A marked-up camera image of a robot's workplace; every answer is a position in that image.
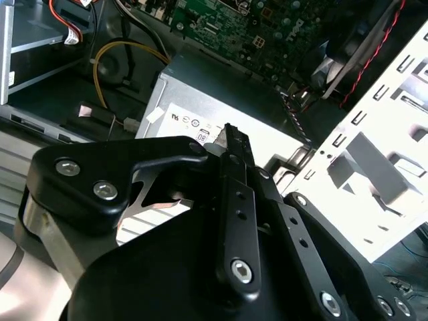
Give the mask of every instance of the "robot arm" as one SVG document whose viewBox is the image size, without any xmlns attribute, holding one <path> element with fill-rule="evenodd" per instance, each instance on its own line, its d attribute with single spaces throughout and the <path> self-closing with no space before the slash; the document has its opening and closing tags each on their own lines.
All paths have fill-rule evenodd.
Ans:
<svg viewBox="0 0 428 321">
<path fill-rule="evenodd" d="M 281 198 L 245 134 L 226 125 L 216 143 L 220 156 L 184 136 L 34 156 L 21 219 L 73 291 L 68 320 L 416 320 L 305 196 Z M 137 181 L 144 204 L 193 206 L 118 247 Z"/>
</svg>

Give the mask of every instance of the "screw hole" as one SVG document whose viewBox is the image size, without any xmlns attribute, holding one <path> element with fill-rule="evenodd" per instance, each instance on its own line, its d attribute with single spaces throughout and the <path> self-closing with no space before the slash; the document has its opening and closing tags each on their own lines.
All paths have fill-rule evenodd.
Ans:
<svg viewBox="0 0 428 321">
<path fill-rule="evenodd" d="M 303 246 L 303 247 L 306 247 L 306 248 L 308 248 L 308 247 L 309 247 L 308 243 L 306 243 L 306 241 L 305 241 L 304 239 L 299 239 L 299 243 L 300 243 L 300 245 L 301 245 L 301 246 Z"/>
<path fill-rule="evenodd" d="M 237 158 L 235 155 L 230 154 L 229 155 L 232 162 L 234 162 L 236 165 L 239 165 L 239 158 Z"/>
<path fill-rule="evenodd" d="M 247 215 L 245 215 L 245 213 L 243 211 L 236 211 L 238 217 L 243 220 L 243 221 L 247 221 Z"/>
<path fill-rule="evenodd" d="M 238 196 L 240 199 L 244 200 L 245 196 L 241 192 L 236 192 L 236 196 Z"/>
</svg>

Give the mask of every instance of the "circuit board component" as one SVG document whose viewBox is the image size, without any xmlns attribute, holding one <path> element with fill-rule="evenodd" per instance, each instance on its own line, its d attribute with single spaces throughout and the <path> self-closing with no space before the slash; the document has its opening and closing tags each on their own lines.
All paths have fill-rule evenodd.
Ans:
<svg viewBox="0 0 428 321">
<path fill-rule="evenodd" d="M 221 57 L 281 85 L 316 44 L 323 17 L 335 4 L 336 0 L 177 0 L 162 19 Z"/>
</svg>

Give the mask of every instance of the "cable connector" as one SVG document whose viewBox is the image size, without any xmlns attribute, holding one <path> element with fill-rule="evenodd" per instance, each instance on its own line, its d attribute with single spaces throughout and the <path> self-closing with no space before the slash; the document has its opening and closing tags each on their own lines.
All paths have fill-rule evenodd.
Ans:
<svg viewBox="0 0 428 321">
<path fill-rule="evenodd" d="M 140 128 L 140 122 L 132 119 L 132 118 L 125 118 L 125 120 L 123 121 L 123 128 L 127 131 L 127 132 L 134 132 L 137 133 L 138 129 Z"/>
</svg>

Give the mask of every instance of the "red wire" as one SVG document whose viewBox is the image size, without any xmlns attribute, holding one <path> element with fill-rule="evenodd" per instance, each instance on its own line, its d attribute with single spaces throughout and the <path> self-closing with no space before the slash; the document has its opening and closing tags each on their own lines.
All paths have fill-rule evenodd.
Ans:
<svg viewBox="0 0 428 321">
<path fill-rule="evenodd" d="M 82 41 L 83 40 L 83 35 L 82 32 L 79 30 L 79 28 L 77 28 L 75 25 L 73 25 L 72 23 L 68 23 L 66 20 L 62 19 L 55 11 L 54 6 L 53 6 L 53 0 L 49 0 L 49 9 L 51 10 L 52 15 L 61 23 L 63 23 L 64 25 L 66 25 L 67 27 L 69 27 L 70 29 L 72 29 L 73 31 L 75 31 L 78 36 L 79 36 L 79 40 Z"/>
<path fill-rule="evenodd" d="M 356 78 L 354 84 L 352 85 L 352 89 L 350 90 L 350 92 L 345 96 L 345 98 L 343 99 L 343 101 L 340 103 L 339 108 L 342 108 L 343 105 L 346 104 L 346 102 L 349 99 L 349 96 L 352 95 L 352 93 L 355 91 L 356 87 L 358 86 L 358 83 L 361 80 L 362 75 L 364 74 L 364 72 L 366 71 L 366 69 L 368 68 L 368 66 L 370 65 L 370 63 L 376 58 L 376 56 L 379 54 L 383 44 L 388 40 L 389 34 L 391 33 L 391 31 L 393 30 L 394 26 L 397 24 L 397 21 L 399 19 L 400 13 L 403 10 L 404 6 L 406 4 L 406 0 L 402 0 L 401 1 L 401 5 L 399 7 L 399 9 L 395 12 L 395 16 L 394 16 L 394 20 L 391 23 L 391 25 L 389 26 L 389 28 L 387 29 L 387 32 L 385 33 L 381 43 L 377 46 L 375 53 L 371 56 L 371 58 L 369 60 L 367 60 L 367 62 L 365 63 L 364 67 L 361 69 L 361 71 L 358 73 L 358 77 Z"/>
</svg>

